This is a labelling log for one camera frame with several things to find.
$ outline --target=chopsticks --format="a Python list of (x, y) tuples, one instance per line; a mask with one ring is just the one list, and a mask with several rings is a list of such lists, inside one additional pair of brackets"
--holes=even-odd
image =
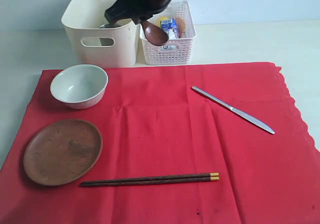
[(96, 180), (84, 181), (81, 187), (98, 187), (98, 186), (124, 186), (124, 185), (158, 185), (158, 184), (174, 184), (188, 182), (204, 182), (219, 180), (219, 173), (203, 173), (203, 174), (187, 174), (187, 175), (166, 175), (166, 176), (150, 176), (123, 178), (113, 180)]

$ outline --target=metal utensil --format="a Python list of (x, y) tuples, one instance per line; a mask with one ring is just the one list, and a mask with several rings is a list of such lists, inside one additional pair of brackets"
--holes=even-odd
[(145, 38), (155, 46), (163, 46), (168, 40), (168, 34), (160, 27), (150, 23), (147, 20), (141, 21), (141, 26), (145, 34)]
[(247, 113), (244, 113), (241, 110), (236, 109), (235, 107), (228, 105), (227, 103), (223, 102), (222, 100), (219, 100), (218, 98), (212, 96), (211, 94), (208, 94), (207, 92), (203, 91), (202, 89), (199, 89), (196, 86), (193, 86), (192, 89), (196, 91), (197, 93), (207, 97), (208, 99), (220, 104), (221, 106), (225, 107), (226, 109), (231, 110), (234, 114), (237, 114), (238, 116), (242, 117), (243, 119), (249, 121), (250, 123), (260, 127), (261, 129), (271, 133), (275, 134), (274, 130), (272, 130), (269, 126), (264, 124), (263, 122), (259, 121), (258, 119), (254, 118), (253, 116), (248, 115)]

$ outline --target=wooden plate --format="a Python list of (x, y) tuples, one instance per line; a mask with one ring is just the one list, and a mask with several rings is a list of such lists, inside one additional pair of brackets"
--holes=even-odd
[(102, 151), (102, 136), (91, 123), (63, 120), (41, 130), (24, 153), (24, 170), (41, 185), (72, 182), (87, 173)]

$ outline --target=spoon head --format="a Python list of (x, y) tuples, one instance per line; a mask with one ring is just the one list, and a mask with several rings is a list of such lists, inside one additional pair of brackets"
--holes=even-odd
[(142, 21), (141, 26), (145, 34), (145, 38), (155, 46), (163, 46), (168, 40), (168, 34), (160, 27), (148, 22)]

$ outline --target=white plastic storage bin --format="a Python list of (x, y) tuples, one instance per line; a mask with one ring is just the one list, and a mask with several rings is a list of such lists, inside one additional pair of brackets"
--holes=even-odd
[(181, 18), (186, 23), (186, 30), (182, 38), (169, 40), (165, 47), (150, 44), (140, 29), (140, 38), (144, 51), (145, 62), (148, 65), (178, 65), (187, 64), (191, 59), (192, 46), (196, 37), (190, 7), (187, 1), (172, 1), (162, 13), (153, 16), (150, 22), (156, 23), (161, 16)]
[[(83, 64), (102, 68), (131, 67), (135, 64), (139, 32), (131, 19), (119, 21), (119, 28), (99, 29), (108, 23), (104, 14), (115, 1), (72, 0), (65, 11), (62, 23)], [(109, 44), (102, 46), (100, 38), (106, 38)]]

